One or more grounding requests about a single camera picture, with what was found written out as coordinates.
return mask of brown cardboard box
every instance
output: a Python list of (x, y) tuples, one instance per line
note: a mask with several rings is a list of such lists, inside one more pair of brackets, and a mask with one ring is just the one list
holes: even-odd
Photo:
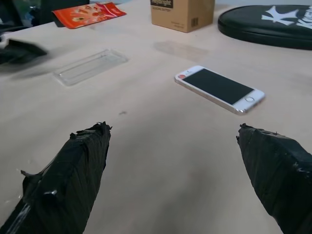
[(215, 0), (151, 0), (152, 24), (188, 33), (213, 22)]

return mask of red packet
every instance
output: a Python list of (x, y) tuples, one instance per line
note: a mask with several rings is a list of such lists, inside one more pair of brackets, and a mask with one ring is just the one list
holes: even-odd
[(53, 11), (53, 13), (61, 24), (70, 29), (110, 20), (126, 14), (120, 11), (112, 2), (76, 6)]

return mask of printed label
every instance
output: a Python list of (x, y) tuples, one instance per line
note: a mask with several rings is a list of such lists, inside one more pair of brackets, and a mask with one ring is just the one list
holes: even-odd
[(171, 9), (164, 8), (164, 7), (152, 6), (152, 9), (153, 9), (153, 10), (157, 10), (157, 11), (166, 11), (166, 12), (171, 12)]
[(174, 0), (151, 0), (152, 6), (161, 6), (166, 8), (174, 7)]
[(174, 25), (175, 28), (184, 28), (184, 24), (183, 23), (179, 23), (179, 22), (174, 22), (171, 21), (171, 23)]

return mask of barcode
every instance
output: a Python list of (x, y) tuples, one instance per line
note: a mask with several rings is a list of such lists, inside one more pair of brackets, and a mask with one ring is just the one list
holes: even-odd
[(198, 25), (198, 18), (193, 18), (191, 22), (192, 27), (196, 27)]

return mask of home button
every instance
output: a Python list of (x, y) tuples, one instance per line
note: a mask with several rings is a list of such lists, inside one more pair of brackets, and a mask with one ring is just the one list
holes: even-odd
[(253, 102), (254, 98), (253, 97), (246, 97), (245, 100), (248, 101), (248, 102)]

